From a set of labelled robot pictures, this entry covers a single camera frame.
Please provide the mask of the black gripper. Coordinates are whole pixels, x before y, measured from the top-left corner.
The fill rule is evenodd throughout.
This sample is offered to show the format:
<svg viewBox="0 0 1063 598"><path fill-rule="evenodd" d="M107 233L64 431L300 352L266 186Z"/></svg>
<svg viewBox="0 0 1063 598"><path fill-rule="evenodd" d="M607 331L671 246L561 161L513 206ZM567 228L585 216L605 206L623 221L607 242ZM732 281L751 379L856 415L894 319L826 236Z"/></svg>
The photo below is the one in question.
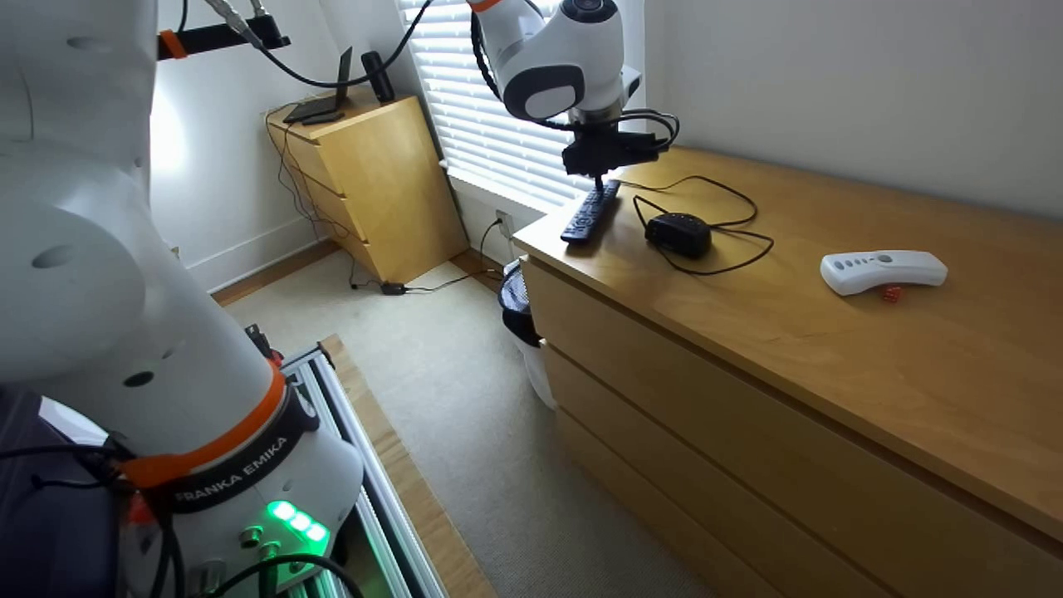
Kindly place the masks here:
<svg viewBox="0 0 1063 598"><path fill-rule="evenodd" d="M667 151L656 132L623 132L619 126L583 126L561 151L561 163L574 176L605 176L633 163L656 163Z"/></svg>

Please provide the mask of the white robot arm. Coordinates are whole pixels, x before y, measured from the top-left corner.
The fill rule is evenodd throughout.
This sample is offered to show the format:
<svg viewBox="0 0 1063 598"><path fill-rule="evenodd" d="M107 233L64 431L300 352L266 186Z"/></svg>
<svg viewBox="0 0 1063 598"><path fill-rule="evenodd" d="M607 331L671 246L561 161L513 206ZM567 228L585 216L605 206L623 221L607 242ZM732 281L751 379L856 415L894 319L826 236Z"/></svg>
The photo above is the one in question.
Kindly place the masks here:
<svg viewBox="0 0 1063 598"><path fill-rule="evenodd" d="M109 442L128 598L335 574L367 454L151 216L154 0L0 0L0 381Z"/></svg>

